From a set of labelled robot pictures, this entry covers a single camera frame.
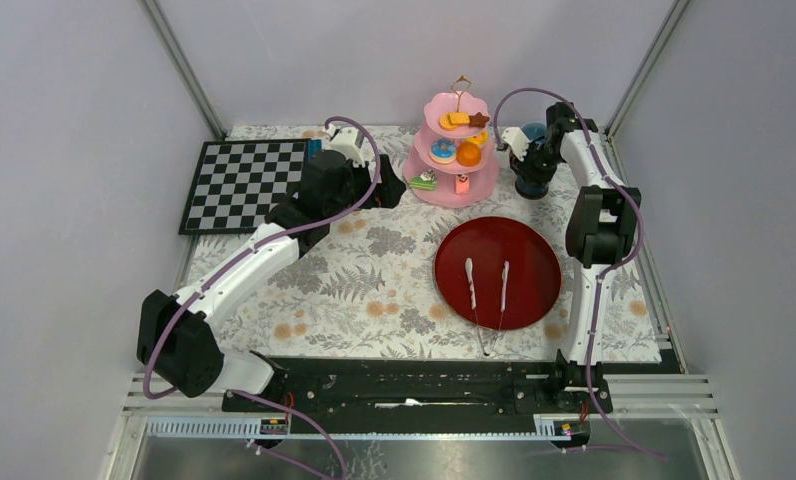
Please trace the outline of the pink layered cake slice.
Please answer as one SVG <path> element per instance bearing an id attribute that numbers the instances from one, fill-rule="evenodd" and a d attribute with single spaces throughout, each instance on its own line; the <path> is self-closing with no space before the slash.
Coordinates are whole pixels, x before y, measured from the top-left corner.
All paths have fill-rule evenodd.
<path id="1" fill-rule="evenodd" d="M 455 193 L 457 195 L 467 195 L 470 191 L 470 178 L 467 174 L 459 174 L 455 177 Z"/>

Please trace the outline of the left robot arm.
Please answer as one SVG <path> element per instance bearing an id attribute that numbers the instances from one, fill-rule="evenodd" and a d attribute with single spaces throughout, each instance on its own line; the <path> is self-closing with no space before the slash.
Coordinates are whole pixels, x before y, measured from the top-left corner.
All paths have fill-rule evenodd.
<path id="1" fill-rule="evenodd" d="M 335 150 L 303 164 L 301 179 L 265 216 L 251 237 L 220 265 L 175 294 L 151 292 L 141 307 L 136 357 L 145 375 L 158 375 L 188 398 L 212 389 L 244 391 L 262 411 L 283 401 L 275 369 L 256 353 L 224 350 L 224 322 L 272 276 L 296 263 L 357 209 L 394 208 L 406 187 L 387 155 L 377 167 L 357 166 Z"/>

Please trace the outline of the square yellow cracker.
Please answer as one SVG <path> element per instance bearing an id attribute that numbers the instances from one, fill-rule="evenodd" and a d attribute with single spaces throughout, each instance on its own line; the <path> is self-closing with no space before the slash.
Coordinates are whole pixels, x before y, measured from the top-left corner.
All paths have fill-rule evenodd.
<path id="1" fill-rule="evenodd" d="M 459 126 L 466 126 L 469 124 L 469 114 L 465 112 L 449 112 L 451 114 L 451 121 Z"/>

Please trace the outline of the dark blue mug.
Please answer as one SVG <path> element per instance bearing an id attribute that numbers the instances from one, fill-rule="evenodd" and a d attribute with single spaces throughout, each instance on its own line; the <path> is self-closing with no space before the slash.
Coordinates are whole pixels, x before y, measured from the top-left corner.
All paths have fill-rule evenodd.
<path id="1" fill-rule="evenodd" d="M 556 174 L 557 164 L 511 160 L 510 168 L 516 176 L 515 190 L 517 188 L 536 189 L 542 185 L 547 185 L 549 188 L 550 182 Z"/>

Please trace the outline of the light blue mug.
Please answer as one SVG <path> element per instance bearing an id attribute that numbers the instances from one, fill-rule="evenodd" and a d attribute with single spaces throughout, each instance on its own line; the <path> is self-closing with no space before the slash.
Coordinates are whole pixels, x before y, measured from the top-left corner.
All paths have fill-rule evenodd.
<path id="1" fill-rule="evenodd" d="M 547 127 L 542 122 L 525 123 L 520 129 L 531 143 L 542 144 L 546 141 Z"/>

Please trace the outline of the orange round tart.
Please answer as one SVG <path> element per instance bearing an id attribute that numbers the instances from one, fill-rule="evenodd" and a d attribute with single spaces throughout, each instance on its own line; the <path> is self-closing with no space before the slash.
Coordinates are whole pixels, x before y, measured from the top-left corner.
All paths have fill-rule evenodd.
<path id="1" fill-rule="evenodd" d="M 481 148 L 474 142 L 465 141 L 456 150 L 456 161 L 463 167 L 474 167 L 482 160 Z"/>

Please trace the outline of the white handled metal tongs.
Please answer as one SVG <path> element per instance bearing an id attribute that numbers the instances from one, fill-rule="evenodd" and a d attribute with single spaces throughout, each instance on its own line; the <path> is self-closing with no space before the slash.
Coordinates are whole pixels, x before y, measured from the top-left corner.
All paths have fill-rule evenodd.
<path id="1" fill-rule="evenodd" d="M 477 270 L 474 259 L 469 256 L 463 261 L 463 268 L 475 337 L 481 356 L 489 358 L 504 325 L 511 262 L 504 259 L 493 264 L 489 271 L 485 267 Z"/>

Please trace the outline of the round yellow biscuit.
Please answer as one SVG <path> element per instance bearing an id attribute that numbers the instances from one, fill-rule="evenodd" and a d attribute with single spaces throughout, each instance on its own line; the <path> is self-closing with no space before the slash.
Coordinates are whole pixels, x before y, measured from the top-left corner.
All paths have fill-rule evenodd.
<path id="1" fill-rule="evenodd" d="M 441 115 L 438 119 L 438 125 L 445 131 L 453 131 L 458 127 L 457 124 L 451 121 L 450 113 Z"/>

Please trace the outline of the green cake slice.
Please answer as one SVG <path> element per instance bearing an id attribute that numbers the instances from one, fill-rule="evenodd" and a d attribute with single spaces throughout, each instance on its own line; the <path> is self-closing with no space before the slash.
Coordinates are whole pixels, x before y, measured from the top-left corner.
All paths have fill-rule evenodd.
<path id="1" fill-rule="evenodd" d="M 437 188 L 437 177 L 433 170 L 426 170 L 412 177 L 409 187 L 419 191 L 434 191 Z"/>

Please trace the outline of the dark brown wooden coaster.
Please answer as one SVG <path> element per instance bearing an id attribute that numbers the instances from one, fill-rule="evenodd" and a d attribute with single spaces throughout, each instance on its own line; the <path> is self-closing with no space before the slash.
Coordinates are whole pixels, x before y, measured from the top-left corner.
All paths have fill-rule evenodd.
<path id="1" fill-rule="evenodd" d="M 548 194 L 548 191 L 549 188 L 547 185 L 542 185 L 536 189 L 516 189 L 518 195 L 528 200 L 540 200 Z"/>

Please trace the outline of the yellow iced donut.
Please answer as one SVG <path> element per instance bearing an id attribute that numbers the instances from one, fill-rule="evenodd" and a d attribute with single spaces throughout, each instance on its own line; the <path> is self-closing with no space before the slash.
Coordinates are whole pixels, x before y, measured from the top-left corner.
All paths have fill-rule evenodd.
<path id="1" fill-rule="evenodd" d="M 487 130 L 483 130 L 479 134 L 477 134 L 477 135 L 475 135 L 473 137 L 470 137 L 468 139 L 468 141 L 473 143 L 473 144 L 475 144 L 475 145 L 477 145 L 478 147 L 483 147 L 487 143 L 488 138 L 489 138 L 488 131 Z"/>

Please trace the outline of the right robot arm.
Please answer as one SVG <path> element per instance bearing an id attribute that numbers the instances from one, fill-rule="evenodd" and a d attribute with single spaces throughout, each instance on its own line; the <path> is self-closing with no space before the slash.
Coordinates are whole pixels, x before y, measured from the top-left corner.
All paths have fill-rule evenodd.
<path id="1" fill-rule="evenodd" d="M 578 192 L 564 235 L 566 254 L 574 261 L 574 291 L 570 330 L 560 351 L 569 363 L 594 366 L 602 361 L 607 290 L 615 270 L 636 253 L 641 193 L 624 186 L 610 168 L 594 122 L 556 102 L 546 109 L 544 139 L 530 139 L 510 155 L 516 191 L 528 199 L 544 197 L 562 163 Z"/>

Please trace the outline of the blue iced donut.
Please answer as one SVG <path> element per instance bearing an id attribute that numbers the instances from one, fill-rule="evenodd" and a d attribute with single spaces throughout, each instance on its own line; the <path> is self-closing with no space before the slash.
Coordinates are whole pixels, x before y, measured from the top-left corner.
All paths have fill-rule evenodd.
<path id="1" fill-rule="evenodd" d="M 432 142 L 429 157 L 438 164 L 449 164 L 456 159 L 457 144 L 448 138 L 439 138 Z"/>

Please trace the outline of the brown star cookie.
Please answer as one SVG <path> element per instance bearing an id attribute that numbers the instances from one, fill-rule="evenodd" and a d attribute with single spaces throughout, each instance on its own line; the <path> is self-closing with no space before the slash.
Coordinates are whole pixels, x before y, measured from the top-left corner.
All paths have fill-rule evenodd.
<path id="1" fill-rule="evenodd" d="M 478 129 L 485 129 L 488 122 L 490 121 L 490 117 L 484 115 L 482 112 L 477 112 L 473 115 L 468 117 L 470 128 L 478 128 Z"/>

